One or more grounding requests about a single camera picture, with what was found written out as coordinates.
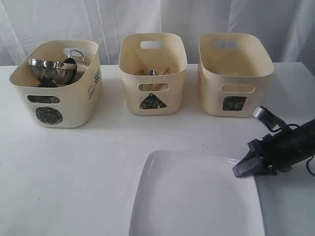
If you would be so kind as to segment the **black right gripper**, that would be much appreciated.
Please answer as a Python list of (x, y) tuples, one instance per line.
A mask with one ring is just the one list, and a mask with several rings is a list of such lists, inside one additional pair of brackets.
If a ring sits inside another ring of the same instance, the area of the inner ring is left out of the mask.
[(232, 171), (237, 178), (275, 176), (315, 154), (315, 121), (248, 143), (249, 152)]

